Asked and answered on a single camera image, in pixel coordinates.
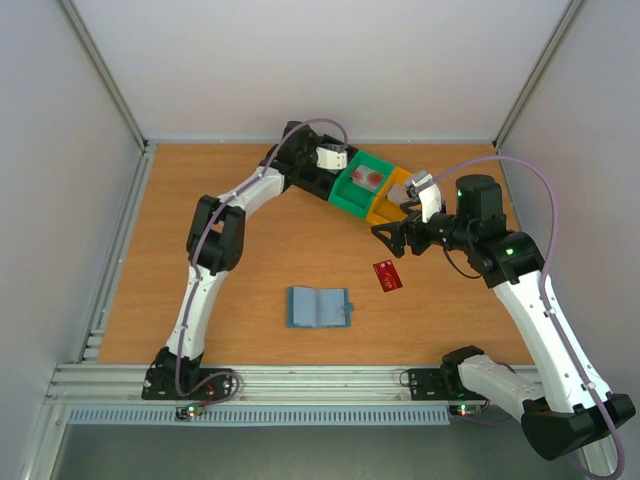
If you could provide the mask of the teal card holder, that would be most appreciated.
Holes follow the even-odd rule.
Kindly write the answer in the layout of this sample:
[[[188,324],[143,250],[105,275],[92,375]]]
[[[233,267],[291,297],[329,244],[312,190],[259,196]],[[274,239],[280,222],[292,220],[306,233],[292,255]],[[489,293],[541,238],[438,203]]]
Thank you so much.
[[[286,290],[288,328],[348,328],[353,311],[346,288],[293,286]]]

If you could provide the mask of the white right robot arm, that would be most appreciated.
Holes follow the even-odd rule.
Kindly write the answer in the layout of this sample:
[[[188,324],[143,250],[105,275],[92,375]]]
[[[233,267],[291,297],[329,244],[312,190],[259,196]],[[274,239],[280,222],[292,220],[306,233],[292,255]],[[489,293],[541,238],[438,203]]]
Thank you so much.
[[[446,211],[439,187],[425,172],[405,182],[405,218],[372,227],[397,258],[430,246],[463,253],[516,324],[534,361],[534,384],[475,346],[442,358],[441,383],[452,397],[477,394],[519,421],[538,455],[555,460],[611,435],[636,413],[589,361],[554,293],[542,255],[526,233],[506,227],[502,189],[489,175],[456,181],[456,211]]]

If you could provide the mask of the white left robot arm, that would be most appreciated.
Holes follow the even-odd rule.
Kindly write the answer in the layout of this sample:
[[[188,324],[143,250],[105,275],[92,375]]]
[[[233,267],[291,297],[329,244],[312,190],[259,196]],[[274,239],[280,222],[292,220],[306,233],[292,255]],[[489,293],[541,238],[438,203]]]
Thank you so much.
[[[185,295],[171,335],[145,374],[143,399],[215,405],[238,392],[241,380],[235,371],[201,367],[209,320],[222,285],[242,256],[247,220],[282,194],[307,162],[282,160],[274,165],[277,155],[285,145],[304,138],[312,140],[315,152],[317,136],[311,125],[320,121],[292,122],[249,178],[219,197],[203,196],[198,201],[186,242]]]

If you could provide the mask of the red VIP card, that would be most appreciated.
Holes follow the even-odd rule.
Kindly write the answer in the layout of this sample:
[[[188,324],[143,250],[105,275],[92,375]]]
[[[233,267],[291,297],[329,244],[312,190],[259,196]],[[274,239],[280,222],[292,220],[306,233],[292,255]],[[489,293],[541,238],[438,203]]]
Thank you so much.
[[[392,260],[385,260],[373,264],[375,275],[382,290],[387,293],[401,289],[403,283]]]

